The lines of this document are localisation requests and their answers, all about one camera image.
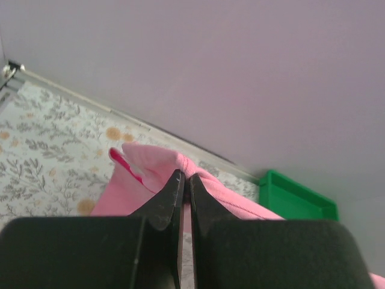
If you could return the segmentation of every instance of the floral pattern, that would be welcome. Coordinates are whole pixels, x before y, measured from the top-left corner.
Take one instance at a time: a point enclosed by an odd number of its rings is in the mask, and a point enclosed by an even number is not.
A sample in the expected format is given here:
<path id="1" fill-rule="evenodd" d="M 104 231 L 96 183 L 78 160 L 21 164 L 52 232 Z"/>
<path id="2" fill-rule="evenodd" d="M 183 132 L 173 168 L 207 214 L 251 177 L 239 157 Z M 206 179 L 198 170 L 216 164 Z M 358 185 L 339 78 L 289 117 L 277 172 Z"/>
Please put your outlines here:
<path id="1" fill-rule="evenodd" d="M 227 187 L 257 198 L 254 184 L 166 139 L 26 82 L 0 114 L 0 229 L 20 216 L 89 215 L 112 174 L 108 149 L 124 141 L 178 150 Z M 182 288 L 194 288 L 192 255 L 185 233 Z"/>

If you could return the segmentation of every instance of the pink cloth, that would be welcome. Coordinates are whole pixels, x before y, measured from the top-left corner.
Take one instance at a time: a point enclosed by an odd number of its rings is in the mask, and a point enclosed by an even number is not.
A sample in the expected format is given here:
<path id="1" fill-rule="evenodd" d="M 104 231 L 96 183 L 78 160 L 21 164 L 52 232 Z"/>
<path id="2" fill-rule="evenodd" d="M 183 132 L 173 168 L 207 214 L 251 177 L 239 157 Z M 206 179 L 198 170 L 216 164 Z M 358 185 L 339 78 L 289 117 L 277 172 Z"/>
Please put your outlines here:
<path id="1" fill-rule="evenodd" d="M 199 174 L 207 191 L 241 219 L 282 219 L 277 214 L 226 188 L 184 155 L 157 146 L 136 143 L 122 145 L 123 154 L 111 148 L 114 173 L 91 216 L 127 216 L 160 191 L 171 174 L 180 169 L 189 178 Z M 190 209 L 185 210 L 184 231 L 191 232 Z M 371 274 L 377 289 L 385 289 L 385 279 Z"/>

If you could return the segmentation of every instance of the gray leaf pattern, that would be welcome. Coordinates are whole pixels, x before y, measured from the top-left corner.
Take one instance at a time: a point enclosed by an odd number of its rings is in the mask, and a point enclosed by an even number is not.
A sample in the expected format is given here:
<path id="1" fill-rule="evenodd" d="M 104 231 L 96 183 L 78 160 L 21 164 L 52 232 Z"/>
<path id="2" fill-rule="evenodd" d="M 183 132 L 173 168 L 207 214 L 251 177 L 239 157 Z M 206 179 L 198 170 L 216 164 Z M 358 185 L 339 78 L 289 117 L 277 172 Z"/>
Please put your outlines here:
<path id="1" fill-rule="evenodd" d="M 124 141 L 175 149 L 226 187 L 257 199 L 254 184 L 147 130 L 131 128 L 26 82 L 0 114 L 0 229 L 20 216 L 87 215 L 114 168 L 108 148 Z M 191 234 L 183 235 L 182 288 L 194 288 Z"/>

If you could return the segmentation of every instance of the cloth fold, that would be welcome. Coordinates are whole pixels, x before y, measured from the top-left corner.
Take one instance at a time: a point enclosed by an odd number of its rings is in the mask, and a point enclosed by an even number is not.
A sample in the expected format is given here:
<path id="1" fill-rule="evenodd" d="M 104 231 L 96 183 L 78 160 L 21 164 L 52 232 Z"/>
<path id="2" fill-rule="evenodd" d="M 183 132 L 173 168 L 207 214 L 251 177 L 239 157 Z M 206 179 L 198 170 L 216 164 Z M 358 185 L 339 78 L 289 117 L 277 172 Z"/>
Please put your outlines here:
<path id="1" fill-rule="evenodd" d="M 240 219 L 282 219 L 277 214 L 226 188 L 216 177 L 184 155 L 157 146 L 124 143 L 123 153 L 111 148 L 114 173 L 91 216 L 127 216 L 159 192 L 176 169 L 189 178 L 198 173 L 207 191 Z M 185 210 L 184 231 L 191 232 L 189 208 Z M 371 274 L 377 289 L 385 289 L 385 279 Z"/>

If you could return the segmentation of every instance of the green tray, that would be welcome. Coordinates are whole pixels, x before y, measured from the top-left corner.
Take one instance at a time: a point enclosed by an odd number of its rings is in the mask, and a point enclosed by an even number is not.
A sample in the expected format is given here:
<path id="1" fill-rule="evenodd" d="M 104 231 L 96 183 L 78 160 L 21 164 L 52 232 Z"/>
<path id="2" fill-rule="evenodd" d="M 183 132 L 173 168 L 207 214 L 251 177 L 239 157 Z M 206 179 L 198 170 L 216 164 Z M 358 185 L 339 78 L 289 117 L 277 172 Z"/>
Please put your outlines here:
<path id="1" fill-rule="evenodd" d="M 274 170 L 259 180 L 259 204 L 285 219 L 338 221 L 336 203 Z"/>

